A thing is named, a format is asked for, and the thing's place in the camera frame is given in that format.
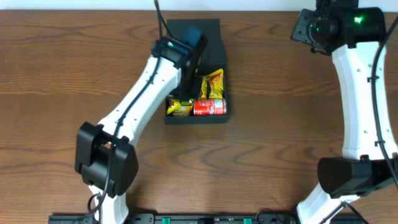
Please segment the yellow-green snack packet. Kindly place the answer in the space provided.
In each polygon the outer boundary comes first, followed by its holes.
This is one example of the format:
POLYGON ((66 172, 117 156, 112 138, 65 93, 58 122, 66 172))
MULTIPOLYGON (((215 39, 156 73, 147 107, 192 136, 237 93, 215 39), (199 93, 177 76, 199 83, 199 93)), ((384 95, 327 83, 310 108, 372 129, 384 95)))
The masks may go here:
POLYGON ((208 76, 202 76, 202 81, 201 81, 201 87, 200 87, 200 94, 199 94, 199 100, 205 100, 208 98, 210 91, 210 84, 208 81, 208 76))

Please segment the yellow chocolate snack packet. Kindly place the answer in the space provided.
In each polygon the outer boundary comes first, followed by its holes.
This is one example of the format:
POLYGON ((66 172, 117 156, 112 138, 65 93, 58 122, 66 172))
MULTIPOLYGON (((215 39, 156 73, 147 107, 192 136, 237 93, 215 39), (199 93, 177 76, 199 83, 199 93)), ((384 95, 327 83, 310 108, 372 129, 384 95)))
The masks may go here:
POLYGON ((193 105, 193 100, 180 101, 180 100, 177 100, 177 99, 171 99, 170 98, 169 99, 169 107, 167 108, 167 112, 166 112, 167 116, 173 116, 172 112, 174 111, 174 109, 177 106, 180 106, 180 105, 193 105))

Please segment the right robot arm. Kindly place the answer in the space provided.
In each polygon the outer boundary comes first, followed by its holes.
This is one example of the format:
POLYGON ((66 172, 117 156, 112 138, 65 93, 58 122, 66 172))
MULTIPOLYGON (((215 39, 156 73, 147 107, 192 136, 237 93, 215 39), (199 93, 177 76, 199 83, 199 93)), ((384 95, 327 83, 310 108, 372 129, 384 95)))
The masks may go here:
POLYGON ((338 74, 344 118, 342 156, 321 158, 318 184, 298 203, 293 223, 331 223, 344 208, 397 183, 397 143, 386 99, 384 58, 392 29, 378 7, 321 0, 303 9, 291 39, 330 56, 338 74))

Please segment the dark green box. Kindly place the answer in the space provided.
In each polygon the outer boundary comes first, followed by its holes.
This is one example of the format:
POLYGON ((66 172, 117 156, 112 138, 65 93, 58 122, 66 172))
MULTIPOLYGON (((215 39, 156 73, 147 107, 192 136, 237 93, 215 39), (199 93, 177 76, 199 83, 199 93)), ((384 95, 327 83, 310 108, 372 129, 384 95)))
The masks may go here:
MULTIPOLYGON (((203 31, 208 43, 201 54, 196 77, 209 75, 218 69, 223 69, 223 98, 228 102, 227 92, 227 64, 223 41, 221 38, 219 19, 169 19, 167 27, 177 39, 184 39, 184 33, 189 27, 196 27, 203 31)), ((169 116, 164 117, 166 124, 211 124, 225 123, 229 120, 229 114, 206 115, 206 116, 169 116)))

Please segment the red Pringles can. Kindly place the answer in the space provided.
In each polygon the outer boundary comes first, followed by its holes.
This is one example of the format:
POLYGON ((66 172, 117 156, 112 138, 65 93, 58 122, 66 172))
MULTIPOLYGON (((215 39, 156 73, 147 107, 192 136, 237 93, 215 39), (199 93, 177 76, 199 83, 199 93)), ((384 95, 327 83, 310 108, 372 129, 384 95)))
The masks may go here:
POLYGON ((226 114, 225 99, 197 100, 193 104, 194 116, 224 115, 226 114))

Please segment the yellow orange snack packet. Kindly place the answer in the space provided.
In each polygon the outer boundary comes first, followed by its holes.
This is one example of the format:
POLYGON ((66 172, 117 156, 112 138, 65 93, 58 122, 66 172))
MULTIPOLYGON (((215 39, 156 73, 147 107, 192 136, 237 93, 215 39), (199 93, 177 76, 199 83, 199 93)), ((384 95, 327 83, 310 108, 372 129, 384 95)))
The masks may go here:
POLYGON ((209 74, 208 81, 210 85, 209 99, 222 99, 224 92, 223 84, 223 69, 218 69, 215 72, 209 74))

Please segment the yellow biscuit packet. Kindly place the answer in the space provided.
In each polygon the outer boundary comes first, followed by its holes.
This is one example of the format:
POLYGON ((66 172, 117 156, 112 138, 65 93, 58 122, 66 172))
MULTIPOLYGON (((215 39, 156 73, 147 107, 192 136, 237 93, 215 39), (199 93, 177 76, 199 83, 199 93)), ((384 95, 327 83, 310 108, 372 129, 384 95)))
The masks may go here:
POLYGON ((180 105, 177 106, 172 112, 173 116, 176 117, 185 117, 190 116, 193 109, 193 105, 180 105))

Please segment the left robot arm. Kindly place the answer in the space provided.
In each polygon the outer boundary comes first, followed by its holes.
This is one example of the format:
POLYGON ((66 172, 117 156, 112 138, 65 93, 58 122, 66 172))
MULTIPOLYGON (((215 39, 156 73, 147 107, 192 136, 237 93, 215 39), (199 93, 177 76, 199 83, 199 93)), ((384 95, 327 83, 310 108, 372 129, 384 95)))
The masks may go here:
POLYGON ((85 122, 76 137, 75 171, 87 184, 98 223, 124 223, 129 215, 126 191, 139 164, 135 152, 146 124, 176 88, 189 92, 207 39, 163 37, 156 41, 146 67, 128 94, 97 125, 85 122))

